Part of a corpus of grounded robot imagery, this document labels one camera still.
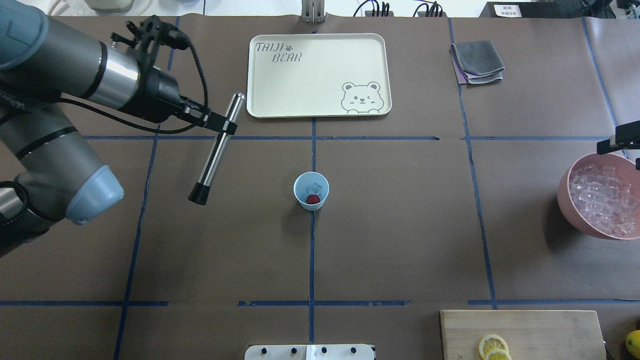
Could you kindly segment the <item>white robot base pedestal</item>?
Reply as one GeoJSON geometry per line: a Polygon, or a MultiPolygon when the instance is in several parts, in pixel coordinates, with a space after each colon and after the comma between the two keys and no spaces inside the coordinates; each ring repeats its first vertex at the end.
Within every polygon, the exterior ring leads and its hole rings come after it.
{"type": "Polygon", "coordinates": [[[375,360],[375,347],[365,343],[251,345],[245,360],[375,360]]]}

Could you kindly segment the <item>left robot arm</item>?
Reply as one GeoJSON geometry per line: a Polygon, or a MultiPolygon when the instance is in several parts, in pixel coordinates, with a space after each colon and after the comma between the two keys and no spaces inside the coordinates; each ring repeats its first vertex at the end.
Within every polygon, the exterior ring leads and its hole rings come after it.
{"type": "Polygon", "coordinates": [[[58,107],[71,104],[134,129],[175,135],[201,127],[216,142],[189,200],[207,203],[227,142],[245,101],[235,93],[225,114],[183,96],[175,78],[156,67],[160,47],[190,49],[208,89],[190,37],[151,16],[132,34],[108,45],[41,9],[1,2],[1,141],[25,168],[1,182],[1,255],[44,235],[68,219],[85,224],[124,196],[119,180],[58,107]]]}

